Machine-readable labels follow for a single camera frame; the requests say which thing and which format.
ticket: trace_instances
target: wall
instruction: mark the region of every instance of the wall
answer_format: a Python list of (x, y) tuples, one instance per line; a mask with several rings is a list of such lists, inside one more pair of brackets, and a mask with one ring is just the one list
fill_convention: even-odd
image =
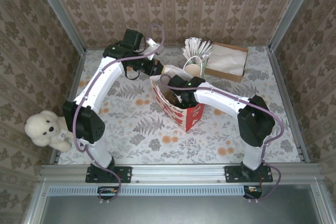
[[(267, 44), (290, 0), (62, 0), (89, 48), (163, 25), (166, 45), (190, 36), (228, 44)], [(160, 41), (160, 32), (152, 35)]]
[(0, 0), (0, 223), (19, 223), (51, 148), (24, 132), (43, 109), (60, 114), (78, 54), (47, 0)]
[(336, 0), (304, 0), (276, 55), (310, 158), (336, 205)]

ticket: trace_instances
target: red paper bag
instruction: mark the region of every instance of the red paper bag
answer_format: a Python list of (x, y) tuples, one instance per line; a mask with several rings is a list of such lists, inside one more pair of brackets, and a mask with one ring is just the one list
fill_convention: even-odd
[[(164, 66), (164, 73), (170, 77), (179, 75), (184, 80), (191, 80), (192, 76), (184, 72), (182, 69), (173, 65)], [(160, 76), (150, 77), (151, 85), (155, 93), (155, 98), (162, 110), (169, 116), (171, 120), (179, 125), (185, 132), (187, 132), (192, 126), (194, 126), (202, 117), (204, 104), (198, 104), (193, 108), (180, 109), (172, 105), (163, 95), (168, 89), (164, 87), (160, 82)]]

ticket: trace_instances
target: metal frame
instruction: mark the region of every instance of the metal frame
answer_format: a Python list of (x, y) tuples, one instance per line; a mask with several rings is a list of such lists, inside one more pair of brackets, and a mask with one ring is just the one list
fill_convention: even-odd
[(280, 93), (280, 96), (283, 102), (283, 107), (285, 108), (285, 112), (287, 114), (290, 129), (292, 130), (292, 134), (293, 134), (293, 137), (296, 143), (300, 145), (301, 153), (299, 154), (302, 154), (303, 160), (306, 163), (308, 163), (310, 162), (310, 159), (308, 156), (306, 145), (304, 144), (304, 141), (303, 141), (303, 138), (300, 132), (299, 124), (298, 124), (298, 121), (296, 120), (295, 113), (294, 113), (292, 104), (290, 102), (289, 94), (287, 92), (285, 81), (283, 80), (277, 58), (275, 56), (274, 51), (267, 50), (267, 55), (269, 58), (269, 62), (272, 66), (274, 78), (277, 83), (279, 93)]
[(55, 14), (57, 15), (59, 21), (62, 24), (62, 27), (67, 32), (69, 38), (71, 39), (73, 45), (77, 49), (79, 55), (84, 55), (85, 52), (85, 43), (82, 41), (79, 33), (73, 23), (71, 22), (70, 17), (68, 16), (66, 9), (62, 6), (60, 0), (48, 0), (49, 5), (54, 10)]
[[(133, 167), (132, 187), (153, 186), (225, 186), (244, 185), (244, 183), (226, 183), (224, 166), (235, 164), (211, 165), (131, 165)], [(323, 224), (331, 224), (334, 217), (328, 206), (323, 177), (318, 164), (313, 163), (275, 163), (281, 171), (280, 185), (311, 185), (314, 199)], [(47, 201), (50, 186), (92, 187), (98, 184), (86, 184), (87, 165), (44, 165), (40, 171), (30, 208), (24, 223), (40, 223)], [(272, 170), (275, 184), (278, 174)], [(99, 184), (99, 186), (117, 186), (117, 184)]]
[(290, 23), (294, 19), (296, 13), (298, 12), (303, 0), (291, 0), (289, 2), (289, 5), (282, 16), (270, 42), (269, 46), (272, 50), (275, 51), (275, 49), (278, 47), (281, 39), (285, 35), (285, 32), (287, 31)]

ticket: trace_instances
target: teddy bear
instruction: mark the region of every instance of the teddy bear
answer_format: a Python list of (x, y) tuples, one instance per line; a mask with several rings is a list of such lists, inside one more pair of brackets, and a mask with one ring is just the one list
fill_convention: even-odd
[(65, 118), (57, 116), (52, 111), (43, 110), (28, 118), (25, 132), (38, 146), (49, 145), (61, 152), (67, 152), (71, 149), (69, 141), (73, 136), (68, 131)]

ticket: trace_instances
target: table surface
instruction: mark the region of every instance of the table surface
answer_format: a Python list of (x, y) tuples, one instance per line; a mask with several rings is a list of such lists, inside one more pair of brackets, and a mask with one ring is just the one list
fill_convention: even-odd
[[(102, 50), (88, 51), (77, 90), (79, 94), (95, 73)], [(183, 67), (181, 48), (166, 48), (156, 57), (164, 65)], [(129, 78), (137, 73), (128, 71)], [(298, 151), (288, 124), (266, 48), (249, 47), (245, 76), (241, 83), (205, 76), (214, 86), (244, 97), (263, 97), (284, 123), (284, 135), (266, 149), (268, 162), (299, 162)], [(131, 81), (121, 76), (113, 84), (99, 112), (106, 124), (104, 141), (117, 164), (214, 164), (240, 163), (244, 142), (237, 120), (213, 107), (205, 106), (203, 116), (187, 133), (171, 121), (155, 101), (148, 76)], [(279, 133), (276, 124), (271, 136)], [(62, 153), (58, 164), (89, 164), (86, 153), (74, 146)]]

